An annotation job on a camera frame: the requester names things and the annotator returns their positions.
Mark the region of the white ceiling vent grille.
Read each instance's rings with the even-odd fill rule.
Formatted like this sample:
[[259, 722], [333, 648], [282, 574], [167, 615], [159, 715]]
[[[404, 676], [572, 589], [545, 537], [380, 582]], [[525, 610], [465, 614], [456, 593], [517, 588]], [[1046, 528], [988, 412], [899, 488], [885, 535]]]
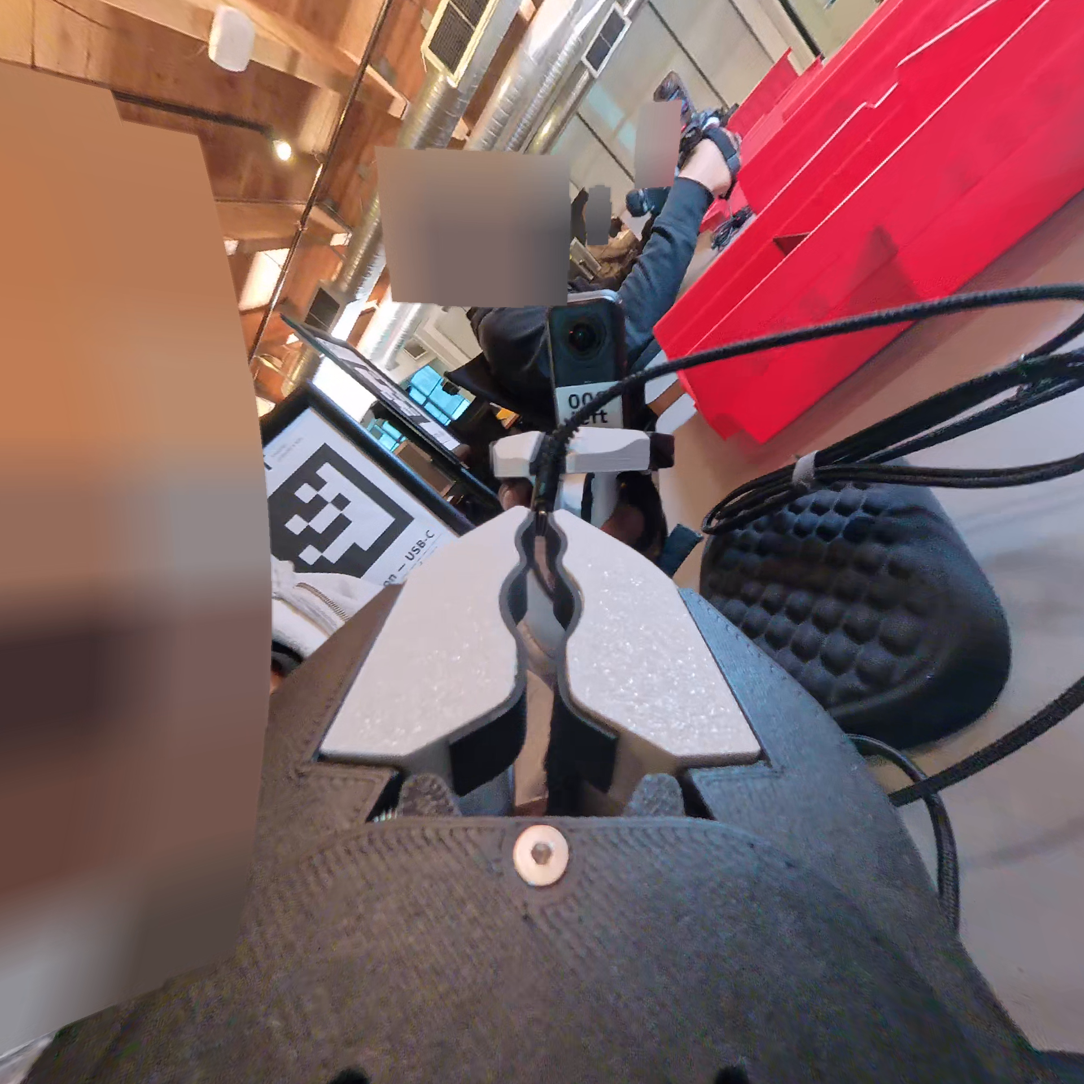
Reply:
[[616, 48], [629, 33], [630, 26], [631, 18], [625, 9], [612, 3], [582, 55], [582, 64], [592, 78], [598, 78], [605, 70]]
[[495, 10], [496, 1], [440, 1], [423, 40], [426, 72], [457, 87]]

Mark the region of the black and white marker sign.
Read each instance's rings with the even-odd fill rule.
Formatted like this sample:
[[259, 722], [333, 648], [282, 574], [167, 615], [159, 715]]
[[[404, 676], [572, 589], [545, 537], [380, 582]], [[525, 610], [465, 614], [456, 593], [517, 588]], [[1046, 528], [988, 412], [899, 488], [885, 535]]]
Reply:
[[261, 422], [270, 553], [298, 575], [400, 584], [472, 524], [345, 417], [301, 396]]

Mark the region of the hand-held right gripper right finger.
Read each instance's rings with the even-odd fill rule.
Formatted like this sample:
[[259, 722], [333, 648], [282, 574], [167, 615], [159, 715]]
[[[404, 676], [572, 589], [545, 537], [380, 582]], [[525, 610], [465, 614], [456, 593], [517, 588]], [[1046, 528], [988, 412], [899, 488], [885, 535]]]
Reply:
[[549, 520], [555, 693], [549, 810], [612, 815], [648, 775], [752, 766], [764, 750], [681, 591], [560, 509]]

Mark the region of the white ceiling sensor box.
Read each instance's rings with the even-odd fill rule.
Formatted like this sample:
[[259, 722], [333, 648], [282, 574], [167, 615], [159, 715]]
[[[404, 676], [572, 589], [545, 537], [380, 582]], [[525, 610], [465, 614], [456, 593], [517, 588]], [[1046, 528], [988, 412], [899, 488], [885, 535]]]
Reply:
[[212, 65], [240, 74], [251, 64], [255, 52], [256, 26], [251, 17], [238, 7], [218, 5], [207, 40], [207, 52]]

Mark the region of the black dimpled cushion pad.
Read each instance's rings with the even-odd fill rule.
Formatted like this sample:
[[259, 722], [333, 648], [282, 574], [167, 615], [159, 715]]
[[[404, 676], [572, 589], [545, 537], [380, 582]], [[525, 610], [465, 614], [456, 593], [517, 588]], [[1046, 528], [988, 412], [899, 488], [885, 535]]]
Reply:
[[1009, 678], [1007, 616], [929, 489], [834, 483], [709, 535], [698, 591], [841, 730], [900, 750], [970, 726]]

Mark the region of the person's left hand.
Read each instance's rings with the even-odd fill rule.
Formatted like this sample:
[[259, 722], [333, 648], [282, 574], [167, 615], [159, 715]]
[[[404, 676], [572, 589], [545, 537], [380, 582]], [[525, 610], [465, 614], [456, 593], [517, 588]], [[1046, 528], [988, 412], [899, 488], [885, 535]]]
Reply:
[[604, 522], [603, 531], [655, 562], [664, 546], [668, 527], [660, 508], [650, 506], [644, 509], [622, 502]]

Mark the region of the person's light grey clothing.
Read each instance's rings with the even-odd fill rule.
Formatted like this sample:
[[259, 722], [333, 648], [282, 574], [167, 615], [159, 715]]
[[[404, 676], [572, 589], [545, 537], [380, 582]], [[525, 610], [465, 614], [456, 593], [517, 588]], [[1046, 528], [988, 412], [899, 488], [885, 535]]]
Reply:
[[298, 571], [270, 558], [272, 688], [304, 663], [384, 588], [348, 575]]

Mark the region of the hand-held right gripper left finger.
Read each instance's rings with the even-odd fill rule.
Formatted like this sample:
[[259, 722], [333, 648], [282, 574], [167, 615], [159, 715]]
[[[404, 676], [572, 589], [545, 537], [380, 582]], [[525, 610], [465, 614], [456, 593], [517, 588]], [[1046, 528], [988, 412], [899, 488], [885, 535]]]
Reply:
[[505, 774], [527, 732], [524, 538], [507, 509], [408, 577], [318, 754], [441, 777], [476, 792]]

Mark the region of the silver ventilation duct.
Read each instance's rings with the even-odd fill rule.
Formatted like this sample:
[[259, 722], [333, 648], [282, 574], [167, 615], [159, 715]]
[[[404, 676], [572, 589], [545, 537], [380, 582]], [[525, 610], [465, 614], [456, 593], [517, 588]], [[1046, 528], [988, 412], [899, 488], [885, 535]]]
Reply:
[[[478, 121], [466, 139], [468, 151], [517, 151], [535, 128], [543, 107], [575, 69], [575, 61], [588, 56], [588, 47], [601, 35], [612, 10], [630, 20], [638, 2], [540, 2], [522, 39], [496, 79]], [[391, 149], [399, 153], [446, 150], [464, 118], [473, 94], [481, 86], [487, 67], [496, 57], [496, 30], [508, 30], [512, 2], [494, 2], [495, 29], [486, 28], [474, 47], [467, 72], [453, 83], [440, 69], [426, 77], [420, 99], [406, 109], [404, 124]], [[384, 196], [390, 185], [377, 182], [377, 193], [356, 225], [332, 292], [338, 313], [332, 336], [344, 340], [357, 324], [363, 305], [386, 267]]]

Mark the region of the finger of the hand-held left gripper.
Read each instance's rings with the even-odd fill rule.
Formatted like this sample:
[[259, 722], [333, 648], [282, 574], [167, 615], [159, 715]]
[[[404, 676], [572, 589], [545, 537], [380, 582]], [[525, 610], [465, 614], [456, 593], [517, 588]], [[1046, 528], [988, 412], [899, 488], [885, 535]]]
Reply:
[[535, 479], [535, 462], [547, 434], [525, 431], [505, 436], [490, 446], [490, 465], [496, 480]]
[[570, 438], [562, 473], [648, 473], [674, 465], [674, 437], [656, 431], [581, 427]]

